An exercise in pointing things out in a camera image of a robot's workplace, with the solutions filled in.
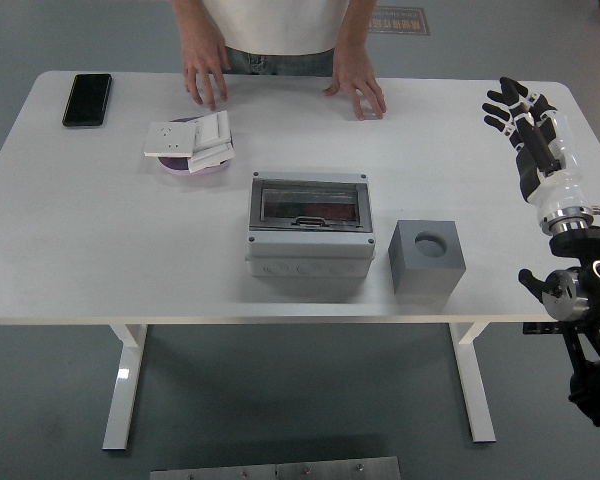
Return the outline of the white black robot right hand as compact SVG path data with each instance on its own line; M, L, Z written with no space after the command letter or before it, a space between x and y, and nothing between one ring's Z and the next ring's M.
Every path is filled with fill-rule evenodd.
M516 152L519 188L536 208L542 231L555 236L587 229L593 207L581 188L574 137L566 116L546 96L508 77L487 92L484 122L503 134Z

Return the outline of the person's left hand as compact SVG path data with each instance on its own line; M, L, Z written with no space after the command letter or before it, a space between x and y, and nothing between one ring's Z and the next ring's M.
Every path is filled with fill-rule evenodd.
M344 93L357 120L365 119L363 102L376 119L382 119L387 112L383 91L364 44L335 47L331 83L323 93L328 97Z

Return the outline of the person's right hand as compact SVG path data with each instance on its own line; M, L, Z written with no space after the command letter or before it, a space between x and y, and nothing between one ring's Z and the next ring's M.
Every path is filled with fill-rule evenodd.
M198 106L217 109L216 95L228 98L224 71L230 69L224 41L220 38L186 38L182 41L182 63L186 91Z

